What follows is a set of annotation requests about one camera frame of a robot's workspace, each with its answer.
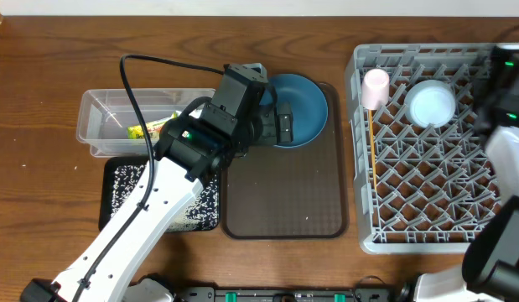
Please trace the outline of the dark blue plate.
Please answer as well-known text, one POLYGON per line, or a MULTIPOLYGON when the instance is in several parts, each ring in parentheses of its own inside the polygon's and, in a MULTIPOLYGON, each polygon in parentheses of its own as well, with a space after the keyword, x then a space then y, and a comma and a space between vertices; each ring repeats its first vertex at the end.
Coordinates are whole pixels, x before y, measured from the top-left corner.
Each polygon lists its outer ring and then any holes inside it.
POLYGON ((293 141, 275 144, 262 139, 252 146, 297 148, 317 138, 329 116, 328 103, 319 86, 309 78, 296 74, 275 75, 268 80, 268 86, 277 94, 278 112, 285 103, 291 107, 293 141))

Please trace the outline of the light blue bowl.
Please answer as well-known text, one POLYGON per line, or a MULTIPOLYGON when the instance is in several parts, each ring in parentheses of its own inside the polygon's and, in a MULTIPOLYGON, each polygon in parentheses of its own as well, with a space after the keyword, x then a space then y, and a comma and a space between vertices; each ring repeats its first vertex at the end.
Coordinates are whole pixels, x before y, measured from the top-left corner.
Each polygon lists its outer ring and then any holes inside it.
POLYGON ((419 82, 405 96, 408 121, 421 128, 439 128, 448 123, 454 115, 454 93, 442 81, 419 82))

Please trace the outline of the wooden chopstick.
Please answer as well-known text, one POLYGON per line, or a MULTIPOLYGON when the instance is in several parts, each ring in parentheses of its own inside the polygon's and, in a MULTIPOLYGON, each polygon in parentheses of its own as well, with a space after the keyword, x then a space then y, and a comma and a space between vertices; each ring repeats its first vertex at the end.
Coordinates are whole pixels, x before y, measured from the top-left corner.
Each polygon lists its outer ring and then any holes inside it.
POLYGON ((368 109, 368 124, 369 124, 369 139, 370 139, 370 151, 371 151, 371 168, 372 168, 372 178, 373 178, 373 188, 376 191, 377 182, 376 182, 376 154, 375 154, 375 139, 374 139, 374 129, 373 129, 373 116, 372 110, 368 109))

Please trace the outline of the yellow green snack wrapper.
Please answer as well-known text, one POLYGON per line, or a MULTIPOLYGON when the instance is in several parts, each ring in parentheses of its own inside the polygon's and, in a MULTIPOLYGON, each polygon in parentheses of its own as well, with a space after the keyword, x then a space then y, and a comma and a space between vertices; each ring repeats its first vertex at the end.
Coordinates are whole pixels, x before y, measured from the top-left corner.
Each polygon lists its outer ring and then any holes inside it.
MULTIPOLYGON (((169 117, 165 117, 159 120, 146 122, 145 128, 148 131, 148 134, 151 139, 159 138, 160 130, 162 129, 163 125, 171 120, 175 119, 180 115, 180 111, 173 112, 169 117)), ((143 127, 141 125, 135 125, 127 128, 127 138, 128 139, 144 139, 145 134, 143 131, 143 127)))

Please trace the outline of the pink cup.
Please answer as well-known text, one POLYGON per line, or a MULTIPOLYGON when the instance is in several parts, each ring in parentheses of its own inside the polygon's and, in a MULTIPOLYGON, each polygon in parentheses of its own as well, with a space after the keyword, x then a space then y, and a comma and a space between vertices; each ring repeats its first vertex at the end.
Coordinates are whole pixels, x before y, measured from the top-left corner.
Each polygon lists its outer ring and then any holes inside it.
POLYGON ((365 73, 361 83, 361 105, 368 110, 377 110, 389 101, 390 78, 382 69, 365 73))

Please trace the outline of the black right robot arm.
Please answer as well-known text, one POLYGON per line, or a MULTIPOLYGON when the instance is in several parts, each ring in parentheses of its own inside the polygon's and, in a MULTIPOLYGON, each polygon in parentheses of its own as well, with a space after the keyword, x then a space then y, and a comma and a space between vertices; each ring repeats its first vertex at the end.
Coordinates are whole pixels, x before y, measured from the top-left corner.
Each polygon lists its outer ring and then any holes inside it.
POLYGON ((474 130, 492 164, 501 208, 459 266, 418 277, 413 301, 519 301, 519 43, 492 48, 490 78, 474 108, 474 130))

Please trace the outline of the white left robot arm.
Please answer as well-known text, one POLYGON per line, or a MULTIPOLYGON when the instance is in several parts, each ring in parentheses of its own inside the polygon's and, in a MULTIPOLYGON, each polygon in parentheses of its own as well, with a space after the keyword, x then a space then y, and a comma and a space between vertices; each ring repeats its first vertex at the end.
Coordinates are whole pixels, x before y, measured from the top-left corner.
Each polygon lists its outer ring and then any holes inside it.
POLYGON ((221 76, 214 96, 193 100, 147 144, 140 180, 94 242, 55 279, 32 279, 22 301, 172 299, 160 285, 130 282, 174 217, 249 147, 293 139, 291 109, 278 109, 261 64, 226 65, 221 76))

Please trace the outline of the grey dishwasher rack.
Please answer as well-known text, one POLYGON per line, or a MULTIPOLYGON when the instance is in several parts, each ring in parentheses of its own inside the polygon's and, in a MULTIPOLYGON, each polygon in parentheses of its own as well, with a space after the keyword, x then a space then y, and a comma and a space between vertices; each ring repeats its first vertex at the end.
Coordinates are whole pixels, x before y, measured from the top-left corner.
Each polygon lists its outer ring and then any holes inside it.
POLYGON ((353 136, 354 188, 361 248, 369 254, 463 253, 501 208, 492 164, 475 133, 477 91, 490 78, 496 44, 362 44, 345 69, 353 136), (390 78, 389 101, 372 110, 373 188, 365 73, 390 78), (442 81, 454 93, 444 126, 411 124, 404 104, 419 82, 442 81))

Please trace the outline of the brown serving tray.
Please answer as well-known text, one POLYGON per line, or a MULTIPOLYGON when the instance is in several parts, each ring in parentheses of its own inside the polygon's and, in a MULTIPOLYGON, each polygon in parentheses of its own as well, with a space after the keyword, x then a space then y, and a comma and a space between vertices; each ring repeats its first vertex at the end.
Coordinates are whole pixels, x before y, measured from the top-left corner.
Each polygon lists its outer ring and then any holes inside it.
POLYGON ((320 135, 297 148, 250 148, 221 183, 221 227, 232 238, 330 239, 349 224, 339 94, 319 87, 329 106, 320 135))

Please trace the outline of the clear plastic bin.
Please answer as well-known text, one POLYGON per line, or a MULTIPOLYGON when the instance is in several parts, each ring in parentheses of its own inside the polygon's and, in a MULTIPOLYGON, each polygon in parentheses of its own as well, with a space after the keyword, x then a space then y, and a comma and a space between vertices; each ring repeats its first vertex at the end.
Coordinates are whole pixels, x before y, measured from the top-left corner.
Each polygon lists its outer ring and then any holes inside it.
MULTIPOLYGON (((214 96, 212 88, 138 88, 133 91, 146 122, 182 112, 201 96, 214 96)), ((95 89, 84 93, 76 129, 77 140, 87 143, 96 158, 146 155, 142 138, 130 139, 127 130, 139 124, 123 89, 95 89)))

